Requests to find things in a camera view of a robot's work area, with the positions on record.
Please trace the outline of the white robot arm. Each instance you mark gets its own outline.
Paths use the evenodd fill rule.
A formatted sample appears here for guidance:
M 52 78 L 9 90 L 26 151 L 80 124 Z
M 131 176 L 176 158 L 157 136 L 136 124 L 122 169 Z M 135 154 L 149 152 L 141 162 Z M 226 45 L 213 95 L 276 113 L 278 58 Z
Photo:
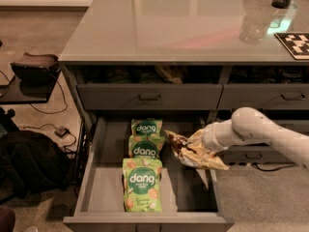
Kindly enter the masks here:
M 216 153 L 231 146 L 265 143 L 302 169 L 309 169 L 309 136 L 281 127 L 251 107 L 237 109 L 224 122 L 208 124 L 188 142 Z

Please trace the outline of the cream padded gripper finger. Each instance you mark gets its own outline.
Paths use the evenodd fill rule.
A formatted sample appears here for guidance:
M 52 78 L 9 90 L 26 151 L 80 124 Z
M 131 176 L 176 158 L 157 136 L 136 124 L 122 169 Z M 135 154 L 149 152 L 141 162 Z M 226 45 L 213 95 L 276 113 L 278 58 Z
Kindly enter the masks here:
M 199 129 L 195 131 L 188 139 L 186 146 L 190 149 L 196 150 L 202 148 L 202 135 L 203 130 Z

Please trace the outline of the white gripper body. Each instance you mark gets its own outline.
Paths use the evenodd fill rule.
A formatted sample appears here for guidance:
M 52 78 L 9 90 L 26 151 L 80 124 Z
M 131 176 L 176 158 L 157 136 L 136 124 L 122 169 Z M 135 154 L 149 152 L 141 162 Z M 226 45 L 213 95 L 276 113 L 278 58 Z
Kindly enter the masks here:
M 214 122 L 206 125 L 202 130 L 202 145 L 216 153 L 227 150 L 228 146 L 222 145 L 218 138 L 218 133 L 225 129 L 226 126 L 223 123 Z

